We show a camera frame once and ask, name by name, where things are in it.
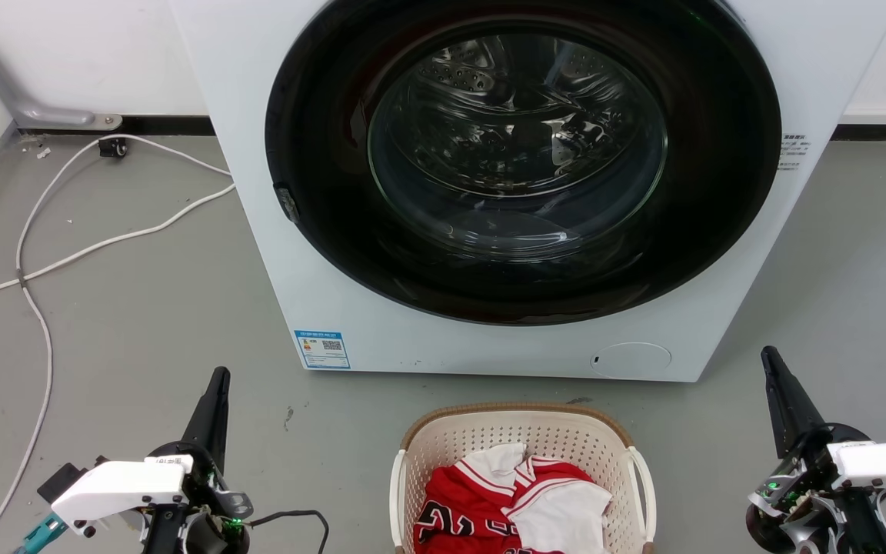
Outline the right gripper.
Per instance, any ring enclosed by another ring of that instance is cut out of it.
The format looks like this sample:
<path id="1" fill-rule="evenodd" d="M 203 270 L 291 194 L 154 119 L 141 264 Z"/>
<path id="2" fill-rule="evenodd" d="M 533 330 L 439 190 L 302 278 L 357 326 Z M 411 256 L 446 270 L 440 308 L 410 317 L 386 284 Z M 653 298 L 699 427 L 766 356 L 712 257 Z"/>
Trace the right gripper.
<path id="1" fill-rule="evenodd" d="M 774 346 L 761 351 L 778 467 L 745 523 L 770 553 L 886 553 L 886 442 L 825 420 Z"/>

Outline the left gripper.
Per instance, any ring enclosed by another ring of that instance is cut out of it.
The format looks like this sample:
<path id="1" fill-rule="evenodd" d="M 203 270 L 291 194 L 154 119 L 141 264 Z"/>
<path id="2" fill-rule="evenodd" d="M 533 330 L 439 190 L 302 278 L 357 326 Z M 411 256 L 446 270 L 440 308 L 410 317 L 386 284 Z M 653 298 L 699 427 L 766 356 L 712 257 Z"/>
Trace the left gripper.
<path id="1" fill-rule="evenodd" d="M 246 553 L 249 497 L 225 484 L 231 372 L 217 367 L 182 442 L 140 462 L 105 457 L 91 469 L 67 464 L 52 476 L 52 518 L 93 537 L 120 516 L 138 532 L 144 553 Z"/>

